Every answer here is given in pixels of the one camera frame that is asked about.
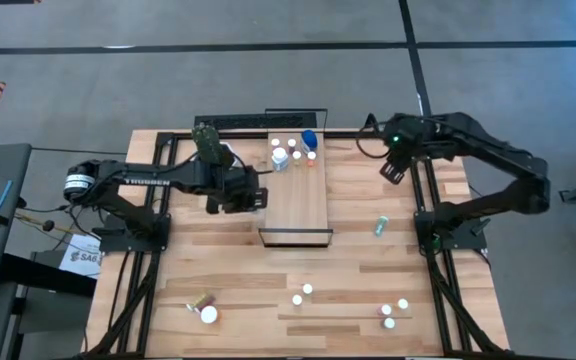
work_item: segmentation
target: concrete floor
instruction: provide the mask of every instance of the concrete floor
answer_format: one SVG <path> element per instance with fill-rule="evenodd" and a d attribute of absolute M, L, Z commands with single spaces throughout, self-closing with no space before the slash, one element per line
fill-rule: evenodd
<path fill-rule="evenodd" d="M 419 42 L 576 40 L 572 1 L 409 3 Z M 395 0 L 0 6 L 0 47 L 404 40 Z M 576 48 L 420 50 L 420 57 L 433 112 L 469 113 L 494 136 L 548 160 L 551 211 L 496 216 L 486 235 L 512 348 L 576 358 L 576 205 L 556 195 L 576 185 Z M 125 152 L 133 129 L 187 128 L 201 114 L 327 107 L 328 126 L 359 127 L 368 112 L 380 119 L 419 112 L 406 50 L 0 55 L 0 81 L 8 85 L 0 143 L 92 152 Z M 62 204 L 66 169 L 89 158 L 122 155 L 33 152 L 23 196 L 37 208 Z M 476 160 L 466 170 L 482 193 L 508 180 Z M 54 246 L 32 231 L 15 225 L 9 251 Z M 23 358 L 72 355 L 81 334 L 35 336 Z"/>

